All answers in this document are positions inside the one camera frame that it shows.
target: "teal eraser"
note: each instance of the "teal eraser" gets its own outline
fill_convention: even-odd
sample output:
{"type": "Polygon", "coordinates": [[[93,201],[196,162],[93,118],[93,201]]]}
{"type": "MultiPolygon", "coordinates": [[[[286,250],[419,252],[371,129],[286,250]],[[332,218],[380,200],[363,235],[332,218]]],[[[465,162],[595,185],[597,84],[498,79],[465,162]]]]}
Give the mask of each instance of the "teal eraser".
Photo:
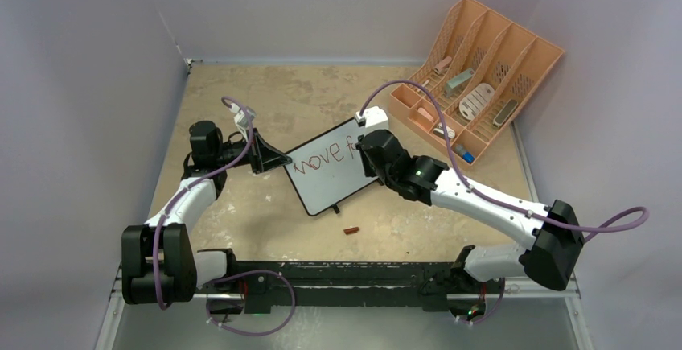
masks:
{"type": "Polygon", "coordinates": [[[448,80],[445,85],[446,97],[450,97],[459,89],[463,89],[465,82],[471,79],[472,76],[474,76],[474,69],[468,68],[460,72],[456,77],[448,80]]]}

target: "brown eraser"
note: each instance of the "brown eraser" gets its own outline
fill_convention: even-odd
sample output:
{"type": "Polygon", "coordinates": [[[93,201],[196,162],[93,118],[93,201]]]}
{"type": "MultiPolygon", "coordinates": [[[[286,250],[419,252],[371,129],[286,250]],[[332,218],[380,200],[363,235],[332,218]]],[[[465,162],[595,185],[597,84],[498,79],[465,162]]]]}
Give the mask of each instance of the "brown eraser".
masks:
{"type": "Polygon", "coordinates": [[[350,235],[352,233],[356,233],[360,231],[360,227],[353,227],[353,228],[347,228],[343,230],[343,233],[346,233],[347,235],[350,235]]]}

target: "wall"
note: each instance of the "wall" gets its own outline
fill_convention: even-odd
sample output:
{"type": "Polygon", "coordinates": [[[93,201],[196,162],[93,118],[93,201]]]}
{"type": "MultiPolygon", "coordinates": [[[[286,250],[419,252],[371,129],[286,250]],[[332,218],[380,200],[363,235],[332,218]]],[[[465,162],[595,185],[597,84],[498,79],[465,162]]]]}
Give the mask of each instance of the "wall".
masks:
{"type": "Polygon", "coordinates": [[[185,75],[151,0],[0,0],[0,347],[94,346],[185,75]]]}
{"type": "MultiPolygon", "coordinates": [[[[156,0],[185,57],[420,64],[458,0],[156,0]]],[[[526,23],[539,0],[479,0],[526,23]]]]}
{"type": "Polygon", "coordinates": [[[541,0],[529,26],[566,50],[520,119],[540,198],[568,201],[594,226],[651,209],[640,229],[594,239],[578,263],[595,347],[678,348],[679,0],[541,0]]]}

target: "wooden organizer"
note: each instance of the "wooden organizer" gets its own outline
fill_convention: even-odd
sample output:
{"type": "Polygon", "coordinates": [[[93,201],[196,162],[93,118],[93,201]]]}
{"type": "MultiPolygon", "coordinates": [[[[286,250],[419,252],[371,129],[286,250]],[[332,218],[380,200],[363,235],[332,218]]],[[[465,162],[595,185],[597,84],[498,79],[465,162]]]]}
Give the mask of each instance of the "wooden organizer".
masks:
{"type": "MultiPolygon", "coordinates": [[[[389,98],[388,111],[412,131],[419,134],[443,153],[446,147],[462,144],[475,160],[519,114],[537,86],[559,60],[564,50],[538,37],[522,26],[498,14],[475,0],[462,0],[448,12],[429,58],[409,79],[417,83],[429,80],[427,89],[436,97],[445,114],[446,124],[455,138],[446,146],[445,140],[433,133],[440,123],[430,99],[409,84],[399,84],[389,98]],[[433,67],[443,58],[452,56],[447,72],[439,76],[433,67]],[[473,68],[475,73],[459,93],[446,97],[445,83],[460,72],[473,68]],[[490,102],[473,121],[459,112],[459,102],[480,83],[495,89],[490,102]],[[510,100],[519,104],[501,127],[493,120],[510,100]],[[431,119],[418,112],[424,108],[431,119]]],[[[460,163],[469,165],[459,158],[460,163]]]]}

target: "wooden table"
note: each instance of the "wooden table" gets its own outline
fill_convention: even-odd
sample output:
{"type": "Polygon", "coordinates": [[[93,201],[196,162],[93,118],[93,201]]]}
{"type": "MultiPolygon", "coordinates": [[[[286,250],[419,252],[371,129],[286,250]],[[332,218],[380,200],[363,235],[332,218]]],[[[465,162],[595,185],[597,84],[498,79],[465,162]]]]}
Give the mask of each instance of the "wooden table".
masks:
{"type": "MultiPolygon", "coordinates": [[[[188,129],[214,121],[225,134],[235,130],[220,103],[228,95],[252,107],[254,125],[279,150],[291,148],[351,117],[385,81],[415,71],[377,66],[237,66],[196,64],[175,123],[152,212],[178,187],[190,151],[188,129]]],[[[389,88],[374,105],[387,109],[389,88]]],[[[391,131],[410,154],[446,156],[389,116],[391,131]]],[[[472,179],[529,200],[511,130],[505,130],[475,167],[472,179]]],[[[284,169],[253,175],[249,167],[228,172],[220,198],[191,232],[194,250],[231,247],[238,259],[336,261],[453,261],[464,245],[511,241],[502,233],[456,212],[403,200],[373,184],[339,204],[341,213],[306,214],[284,169]],[[343,230],[359,226],[345,235],[343,230]]]]}

